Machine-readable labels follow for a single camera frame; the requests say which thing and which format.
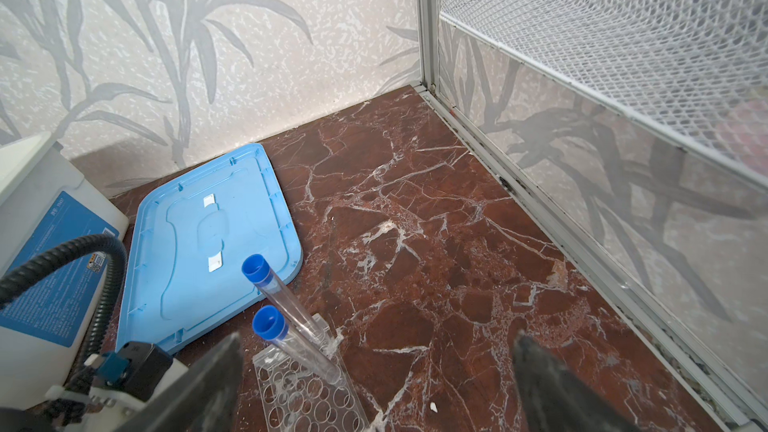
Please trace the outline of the blue capped test tube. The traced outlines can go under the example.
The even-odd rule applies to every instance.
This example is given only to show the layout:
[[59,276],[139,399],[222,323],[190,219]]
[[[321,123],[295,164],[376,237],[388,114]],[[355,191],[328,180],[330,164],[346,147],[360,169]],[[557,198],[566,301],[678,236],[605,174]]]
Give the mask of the blue capped test tube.
[[298,330],[315,345],[325,349],[329,344],[327,333],[299,302],[298,298],[272,270],[267,260],[254,254],[241,266],[244,276],[265,295]]
[[260,308],[253,320],[254,332],[329,385],[342,379],[341,369],[300,332],[274,306]]

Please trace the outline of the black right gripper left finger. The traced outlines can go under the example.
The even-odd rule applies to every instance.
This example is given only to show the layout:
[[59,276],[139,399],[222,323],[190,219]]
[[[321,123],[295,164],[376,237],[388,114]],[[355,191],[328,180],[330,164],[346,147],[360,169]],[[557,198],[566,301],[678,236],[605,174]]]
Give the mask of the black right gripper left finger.
[[241,335],[232,333],[120,431],[230,431],[244,374]]

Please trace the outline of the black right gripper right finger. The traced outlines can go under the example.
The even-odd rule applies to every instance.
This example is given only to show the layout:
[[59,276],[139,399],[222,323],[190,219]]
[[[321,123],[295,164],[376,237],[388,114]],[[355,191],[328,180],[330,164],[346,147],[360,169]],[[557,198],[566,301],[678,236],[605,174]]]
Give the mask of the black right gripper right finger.
[[518,395],[530,431],[636,431],[565,364],[520,333],[512,347]]

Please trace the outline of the clear test tube rack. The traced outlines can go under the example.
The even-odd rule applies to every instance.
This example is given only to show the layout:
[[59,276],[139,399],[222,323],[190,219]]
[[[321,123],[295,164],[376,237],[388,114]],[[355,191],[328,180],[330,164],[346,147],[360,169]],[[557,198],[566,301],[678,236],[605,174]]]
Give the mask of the clear test tube rack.
[[342,372],[329,385],[269,345],[252,358],[270,431],[366,431],[369,421],[338,352],[340,339],[318,314],[313,318],[327,333],[329,344],[318,347]]

